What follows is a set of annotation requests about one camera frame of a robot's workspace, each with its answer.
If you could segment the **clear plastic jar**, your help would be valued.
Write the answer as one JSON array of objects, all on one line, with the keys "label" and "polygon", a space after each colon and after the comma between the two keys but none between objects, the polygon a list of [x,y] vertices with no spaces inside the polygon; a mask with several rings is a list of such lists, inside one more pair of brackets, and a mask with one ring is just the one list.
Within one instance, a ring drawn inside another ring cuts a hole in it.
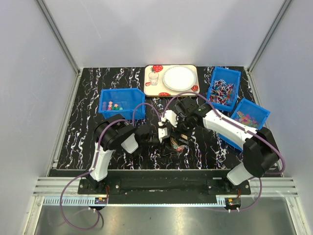
[{"label": "clear plastic jar", "polygon": [[180,142],[173,137],[170,138],[171,147],[177,151],[179,154],[183,153],[184,151],[187,151],[189,149],[188,145]]}]

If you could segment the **scooped star candies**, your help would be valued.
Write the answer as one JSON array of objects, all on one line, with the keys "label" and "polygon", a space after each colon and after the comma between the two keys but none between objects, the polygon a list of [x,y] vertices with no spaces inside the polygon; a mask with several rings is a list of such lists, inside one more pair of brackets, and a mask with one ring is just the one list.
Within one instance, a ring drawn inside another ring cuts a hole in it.
[{"label": "scooped star candies", "polygon": [[183,151],[187,145],[173,145],[173,149],[176,150],[177,152]]}]

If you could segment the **blue bin of star candies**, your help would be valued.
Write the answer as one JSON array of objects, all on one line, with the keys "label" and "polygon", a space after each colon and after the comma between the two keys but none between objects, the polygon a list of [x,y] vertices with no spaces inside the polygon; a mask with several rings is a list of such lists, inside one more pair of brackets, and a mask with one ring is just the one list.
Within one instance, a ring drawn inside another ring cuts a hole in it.
[{"label": "blue bin of star candies", "polygon": [[144,102],[145,94],[138,88],[102,89],[98,113],[104,118],[121,114],[132,120],[135,107]]}]

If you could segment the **gold jar lid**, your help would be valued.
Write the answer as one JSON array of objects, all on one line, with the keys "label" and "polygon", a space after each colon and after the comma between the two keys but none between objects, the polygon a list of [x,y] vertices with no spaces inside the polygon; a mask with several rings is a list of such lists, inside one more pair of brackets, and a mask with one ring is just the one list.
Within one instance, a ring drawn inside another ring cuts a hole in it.
[{"label": "gold jar lid", "polygon": [[173,137],[170,138],[170,141],[171,141],[171,143],[172,143],[173,145],[180,145],[180,143],[177,142],[177,140],[174,139]]}]

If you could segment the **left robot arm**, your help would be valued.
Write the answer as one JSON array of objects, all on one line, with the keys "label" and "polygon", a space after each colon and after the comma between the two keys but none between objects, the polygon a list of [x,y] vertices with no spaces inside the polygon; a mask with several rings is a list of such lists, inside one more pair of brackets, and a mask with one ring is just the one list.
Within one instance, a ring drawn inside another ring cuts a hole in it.
[{"label": "left robot arm", "polygon": [[95,152],[89,169],[89,189],[96,194],[105,190],[104,179],[108,175],[109,162],[116,150],[123,149],[129,154],[150,146],[160,146],[169,137],[170,130],[165,122],[159,123],[158,133],[153,134],[147,124],[131,125],[121,114],[114,115],[97,125],[94,131]]}]

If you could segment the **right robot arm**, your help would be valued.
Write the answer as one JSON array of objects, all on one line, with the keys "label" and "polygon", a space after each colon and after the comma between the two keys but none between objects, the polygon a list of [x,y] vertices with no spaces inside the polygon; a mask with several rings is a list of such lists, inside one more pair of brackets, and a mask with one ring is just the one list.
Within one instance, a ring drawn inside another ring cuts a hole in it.
[{"label": "right robot arm", "polygon": [[240,184],[252,177],[261,178],[279,160],[279,151],[272,132],[243,125],[213,108],[197,104],[190,97],[176,105],[176,128],[181,132],[196,127],[212,130],[234,142],[243,151],[243,161],[232,168],[222,181],[224,192],[233,194]]}]

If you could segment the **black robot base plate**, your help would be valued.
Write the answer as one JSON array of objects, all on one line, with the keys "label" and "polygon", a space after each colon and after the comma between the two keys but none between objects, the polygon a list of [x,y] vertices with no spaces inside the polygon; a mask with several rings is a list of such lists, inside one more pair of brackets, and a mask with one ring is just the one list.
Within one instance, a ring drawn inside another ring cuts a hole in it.
[{"label": "black robot base plate", "polygon": [[129,191],[195,191],[209,195],[250,195],[249,182],[245,180],[234,186],[226,178],[228,172],[227,169],[109,170],[107,177],[99,183],[90,176],[81,179],[78,193],[102,194],[108,189],[110,195]]}]

